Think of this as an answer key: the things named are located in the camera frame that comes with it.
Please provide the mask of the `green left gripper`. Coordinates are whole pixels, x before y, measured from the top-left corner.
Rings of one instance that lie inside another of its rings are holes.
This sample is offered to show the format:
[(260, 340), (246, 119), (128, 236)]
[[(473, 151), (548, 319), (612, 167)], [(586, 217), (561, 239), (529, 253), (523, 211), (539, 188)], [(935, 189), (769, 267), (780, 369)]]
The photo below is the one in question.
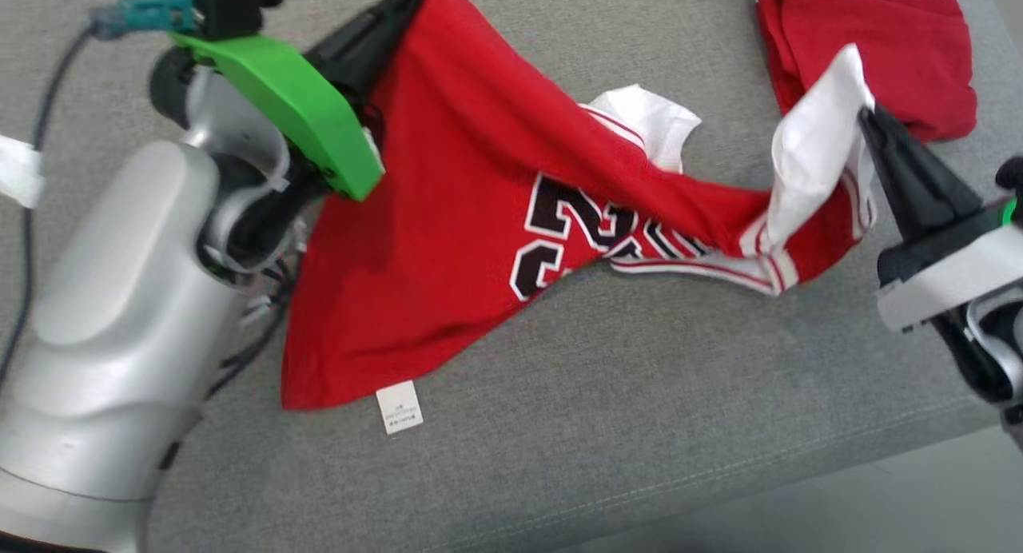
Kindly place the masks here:
[(288, 43), (261, 34), (225, 41), (171, 37), (195, 57), (209, 59), (324, 174), (330, 189), (362, 202), (384, 170), (339, 90), (358, 97), (372, 90), (422, 2), (380, 0), (315, 43), (305, 58)]

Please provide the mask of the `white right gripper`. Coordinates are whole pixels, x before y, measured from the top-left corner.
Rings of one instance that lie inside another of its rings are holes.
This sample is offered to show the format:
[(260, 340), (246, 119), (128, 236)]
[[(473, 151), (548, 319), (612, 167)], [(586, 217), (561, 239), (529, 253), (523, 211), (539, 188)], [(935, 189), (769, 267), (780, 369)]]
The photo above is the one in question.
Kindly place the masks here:
[[(982, 197), (881, 106), (860, 109), (858, 124), (902, 239), (921, 237), (885, 249), (877, 260), (878, 312), (887, 328), (923, 324), (1020, 282), (1016, 205), (976, 213)], [(955, 221), (923, 237), (939, 223)]]

